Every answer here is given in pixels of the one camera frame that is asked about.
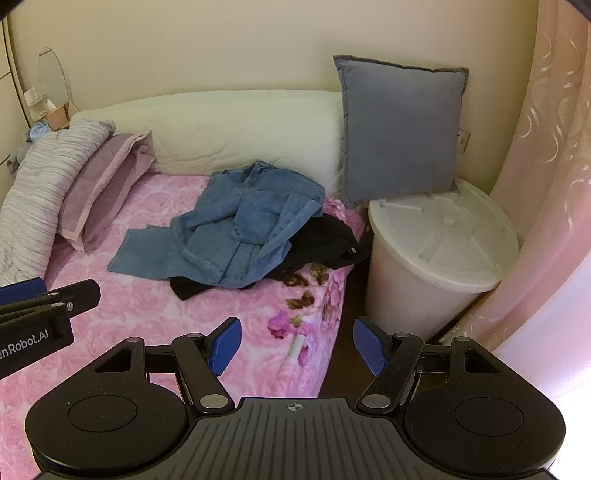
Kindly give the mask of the blue denim jeans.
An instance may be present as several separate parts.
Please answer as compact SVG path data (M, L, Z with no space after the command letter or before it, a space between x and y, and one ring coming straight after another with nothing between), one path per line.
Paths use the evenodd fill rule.
M128 230L108 269L150 280L183 277L242 288L283 262L291 237L322 215L324 201L321 184L263 161L217 171L194 208L168 226Z

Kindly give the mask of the pink floral blanket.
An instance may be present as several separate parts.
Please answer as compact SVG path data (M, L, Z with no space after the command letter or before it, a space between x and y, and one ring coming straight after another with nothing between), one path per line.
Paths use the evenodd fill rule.
M209 333L236 317L242 323L242 344L221 375L233 399L318 395L339 331L348 270L308 264L288 283L264 279L246 290L212 289L186 301L165 281L108 271L129 229L167 225L194 207L206 184L198 176L146 175L135 183L95 250L80 253L62 239L55 241L47 287L90 278L99 284L101 299L96 308L74 318L70 346L2 381L3 478L32 479L38 473L25 435L29 408L128 337L167 345L187 333ZM297 334L307 340L297 359L288 358Z

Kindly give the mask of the grey striped quilt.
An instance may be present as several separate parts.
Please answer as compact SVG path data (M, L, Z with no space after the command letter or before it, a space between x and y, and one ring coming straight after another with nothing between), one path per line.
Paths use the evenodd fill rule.
M3 286L45 275L63 200L115 130L111 120L81 120L43 136L27 151L1 206Z

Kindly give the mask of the white blanket label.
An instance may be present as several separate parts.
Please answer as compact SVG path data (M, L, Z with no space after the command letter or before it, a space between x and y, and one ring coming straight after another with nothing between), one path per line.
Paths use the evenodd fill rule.
M304 342L307 340L307 337L301 334L297 334L294 336L294 340L291 342L290 350L288 350L287 357L297 359L298 356L301 354L301 349L304 347Z

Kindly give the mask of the white plastic bucket with lid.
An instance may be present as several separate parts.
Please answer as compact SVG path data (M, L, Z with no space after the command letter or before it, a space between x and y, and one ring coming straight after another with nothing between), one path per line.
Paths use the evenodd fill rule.
M369 219L366 314L389 334L433 338L493 290L519 256L505 212L463 179L445 193L370 202Z

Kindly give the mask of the black garment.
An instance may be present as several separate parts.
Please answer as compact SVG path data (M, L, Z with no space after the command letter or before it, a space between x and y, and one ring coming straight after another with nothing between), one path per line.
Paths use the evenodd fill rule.
M164 273L181 300L214 287L243 289L264 278L288 283L308 263L338 270L367 255L349 225L311 202L224 210L197 205L173 218L168 231L172 251Z

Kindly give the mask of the purple pillow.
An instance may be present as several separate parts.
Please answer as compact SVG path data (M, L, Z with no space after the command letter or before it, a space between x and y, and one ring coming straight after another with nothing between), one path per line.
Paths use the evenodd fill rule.
M116 134L81 169L61 206L57 234L76 251L95 249L155 154L150 132Z

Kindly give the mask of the pink curtain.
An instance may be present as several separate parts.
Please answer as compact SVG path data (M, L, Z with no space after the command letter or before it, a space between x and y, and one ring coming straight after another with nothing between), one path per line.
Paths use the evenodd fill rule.
M590 370L590 7L543 1L526 97L492 197L521 245L443 337L467 336L548 396Z

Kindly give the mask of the oval mirror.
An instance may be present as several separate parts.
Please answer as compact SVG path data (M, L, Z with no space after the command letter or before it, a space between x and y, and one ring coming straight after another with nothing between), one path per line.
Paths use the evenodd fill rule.
M68 113L70 91L66 75L56 53L49 47L42 49L37 58L38 91L48 112L63 107Z

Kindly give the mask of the cream quilted headboard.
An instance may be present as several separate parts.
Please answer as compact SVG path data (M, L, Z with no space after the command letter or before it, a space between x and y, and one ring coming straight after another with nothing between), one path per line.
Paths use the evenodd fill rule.
M311 90L209 91L162 95L77 112L111 120L119 133L149 131L155 168L209 175L256 160L342 192L342 97Z

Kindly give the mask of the grey blue square cushion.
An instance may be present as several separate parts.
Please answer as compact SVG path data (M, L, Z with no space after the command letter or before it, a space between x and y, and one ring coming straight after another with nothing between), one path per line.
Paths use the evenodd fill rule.
M455 183L469 70L334 58L342 87L342 199L349 206Z

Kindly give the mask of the wall power socket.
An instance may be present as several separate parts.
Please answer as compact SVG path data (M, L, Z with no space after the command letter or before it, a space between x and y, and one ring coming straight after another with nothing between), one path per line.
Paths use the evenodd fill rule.
M458 132L458 144L457 144L457 152L460 154L464 154L467 150L469 141L471 138L471 133L467 130L460 129Z

